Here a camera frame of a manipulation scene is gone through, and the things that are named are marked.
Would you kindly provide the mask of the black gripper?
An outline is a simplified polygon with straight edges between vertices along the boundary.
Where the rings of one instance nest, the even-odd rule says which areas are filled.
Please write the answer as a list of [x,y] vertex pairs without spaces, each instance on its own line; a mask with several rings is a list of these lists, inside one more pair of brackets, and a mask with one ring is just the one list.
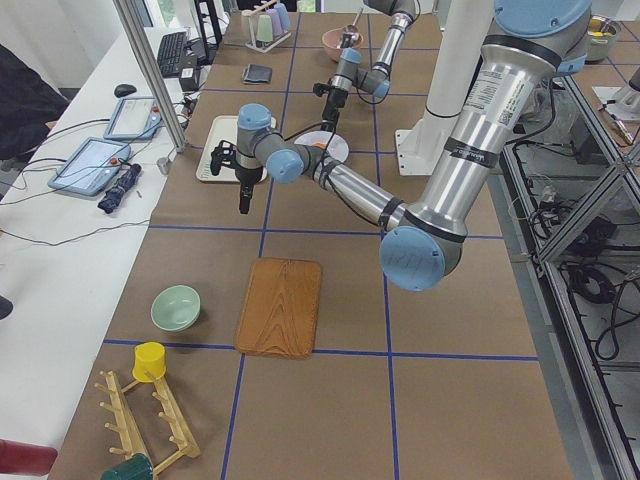
[[248,214],[254,186],[260,182],[260,169],[237,167],[235,175],[240,182],[239,211],[241,214]]
[[329,145],[337,136],[340,110],[345,106],[348,92],[342,89],[330,89],[322,112],[322,130],[331,132]]

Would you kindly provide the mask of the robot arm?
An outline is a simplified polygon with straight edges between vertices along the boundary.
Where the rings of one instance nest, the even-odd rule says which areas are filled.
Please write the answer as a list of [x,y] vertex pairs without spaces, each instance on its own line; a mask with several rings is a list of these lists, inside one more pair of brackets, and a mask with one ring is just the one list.
[[322,97],[327,94],[322,112],[320,129],[334,132],[339,120],[340,109],[346,104],[352,88],[356,93],[369,94],[373,101],[363,99],[365,103],[382,103],[390,88],[392,65],[399,52],[407,31],[420,16],[417,1],[364,1],[364,4],[378,12],[389,15],[391,22],[378,58],[370,70],[360,67],[361,54],[353,47],[344,48],[338,60],[334,75],[326,84],[316,83],[313,93]]
[[454,1],[423,119],[409,133],[437,161],[419,200],[406,203],[333,158],[284,140],[270,111],[252,103],[237,120],[238,174],[279,183],[308,176],[382,230],[380,263],[398,287],[423,291],[458,265],[466,217],[534,88],[579,71],[587,1]]

